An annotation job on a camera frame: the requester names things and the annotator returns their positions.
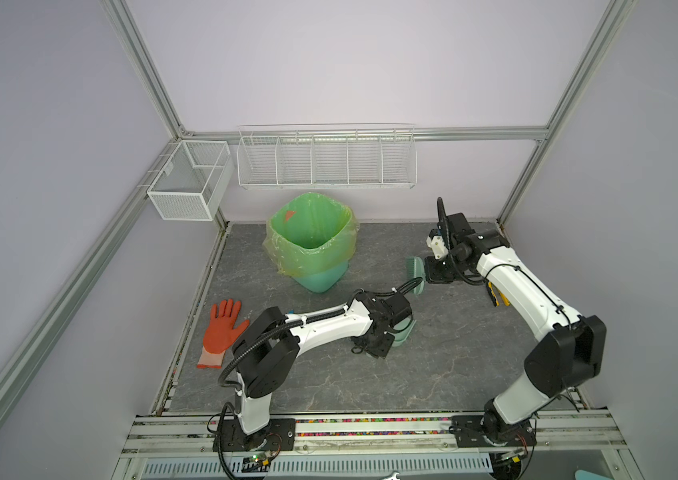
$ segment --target black bracket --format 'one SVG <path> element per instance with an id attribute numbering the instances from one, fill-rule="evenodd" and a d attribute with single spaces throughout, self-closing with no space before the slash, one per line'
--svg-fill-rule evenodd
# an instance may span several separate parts
<path id="1" fill-rule="evenodd" d="M 225 420 L 221 435 L 214 438 L 214 452 L 219 448 L 220 441 L 223 442 L 221 449 L 224 452 L 248 452 L 255 449 L 274 452 L 278 448 L 281 449 L 281 452 L 286 452 L 294 449 L 295 429 L 296 420 L 293 418 L 271 418 L 267 427 L 251 435 L 246 435 L 243 433 L 238 418 Z"/>
<path id="2" fill-rule="evenodd" d="M 368 353 L 375 358 L 385 358 L 390 351 L 395 336 L 395 326 L 411 316 L 411 304 L 406 297 L 396 292 L 386 297 L 376 297 L 363 292 L 354 297 L 368 309 L 371 326 L 361 336 L 350 337 L 355 344 L 353 353 Z"/>
<path id="3" fill-rule="evenodd" d="M 457 279 L 457 274 L 453 273 L 448 264 L 443 264 L 444 262 L 446 262 L 445 257 L 437 260 L 434 256 L 428 256 L 424 259 L 424 275 L 427 283 L 452 283 Z"/>
<path id="4" fill-rule="evenodd" d="M 486 437 L 483 434 L 482 420 L 483 415 L 456 415 L 451 417 L 451 428 L 449 428 L 449 432 L 457 437 L 457 446 L 459 448 L 495 446 L 486 440 Z M 531 428 L 531 422 L 526 420 L 521 423 L 514 433 L 526 440 L 526 446 L 532 447 L 536 445 L 536 435 Z M 520 438 L 517 436 L 509 439 L 504 446 L 522 447 L 523 442 L 521 442 Z"/>

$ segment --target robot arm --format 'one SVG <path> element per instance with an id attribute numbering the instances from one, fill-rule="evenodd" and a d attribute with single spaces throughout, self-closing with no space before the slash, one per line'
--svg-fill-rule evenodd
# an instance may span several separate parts
<path id="1" fill-rule="evenodd" d="M 484 434 L 501 444 L 527 428 L 528 419 L 565 389 L 600 373 L 605 325 L 597 316 L 584 317 L 560 300 L 498 232 L 478 234 L 463 214 L 446 216 L 441 199 L 438 210 L 438 229 L 427 239 L 434 253 L 425 263 L 427 281 L 490 281 L 528 323 L 538 342 L 526 357 L 523 374 L 486 404 Z M 468 271 L 481 280 L 470 280 Z"/>
<path id="2" fill-rule="evenodd" d="M 294 360 L 306 351 L 350 337 L 354 350 L 385 357 L 394 341 L 394 327 L 411 315 L 405 293 L 420 282 L 406 282 L 390 293 L 360 290 L 349 302 L 316 312 L 284 315 L 277 307 L 265 310 L 232 347 L 236 357 L 243 356 L 238 365 L 240 388 L 236 389 L 235 405 L 241 430 L 251 435 L 267 426 L 272 392 L 285 381 Z M 298 324 L 244 353 L 262 334 L 291 322 Z"/>
<path id="3" fill-rule="evenodd" d="M 538 342 L 526 357 L 523 374 L 486 404 L 482 433 L 501 445 L 529 428 L 528 419 L 565 389 L 599 374 L 605 325 L 560 300 L 498 232 L 478 234 L 463 214 L 446 216 L 440 199 L 438 210 L 438 229 L 430 232 L 427 241 L 435 254 L 425 261 L 427 281 L 492 282 L 515 306 Z M 267 426 L 271 394 L 302 353 L 350 337 L 354 349 L 385 357 L 394 341 L 395 326 L 411 315 L 404 295 L 418 284 L 419 279 L 414 280 L 390 293 L 360 290 L 349 302 L 317 312 L 284 315 L 277 307 L 265 310 L 232 347 L 238 370 L 238 382 L 233 383 L 237 385 L 235 410 L 241 430 L 248 436 Z M 285 324 L 294 326 L 289 329 Z M 283 333 L 278 331 L 263 342 L 267 332 L 275 329 Z M 229 370 L 222 372 L 222 383 L 226 373 Z"/>

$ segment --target plastic bag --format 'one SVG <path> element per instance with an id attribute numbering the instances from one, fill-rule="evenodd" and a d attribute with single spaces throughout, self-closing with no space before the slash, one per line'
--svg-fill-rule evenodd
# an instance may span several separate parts
<path id="1" fill-rule="evenodd" d="M 281 273 L 298 279 L 323 274 L 352 258 L 357 229 L 349 206 L 310 192 L 288 202 L 267 221 L 262 245 Z"/>

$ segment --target white wire shelf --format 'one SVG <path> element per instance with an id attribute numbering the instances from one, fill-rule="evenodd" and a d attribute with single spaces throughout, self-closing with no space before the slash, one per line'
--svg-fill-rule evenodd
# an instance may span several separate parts
<path id="1" fill-rule="evenodd" d="M 234 169 L 227 142 L 181 140 L 147 194 L 163 220 L 213 221 Z"/>
<path id="2" fill-rule="evenodd" d="M 240 127 L 239 184 L 311 189 L 411 188 L 417 183 L 412 125 L 329 127 L 334 126 Z M 293 133 L 280 133 L 288 130 Z"/>

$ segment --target work glove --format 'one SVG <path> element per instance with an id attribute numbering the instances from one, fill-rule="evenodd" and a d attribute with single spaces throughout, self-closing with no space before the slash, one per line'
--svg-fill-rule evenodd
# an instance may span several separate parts
<path id="1" fill-rule="evenodd" d="M 225 351 L 248 327 L 248 320 L 244 320 L 237 328 L 232 328 L 238 320 L 240 311 L 240 300 L 234 305 L 232 299 L 222 300 L 219 303 L 219 316 L 217 316 L 216 304 L 211 306 L 211 321 L 203 335 L 203 352 L 198 360 L 199 369 L 221 368 L 221 360 L 225 357 Z"/>

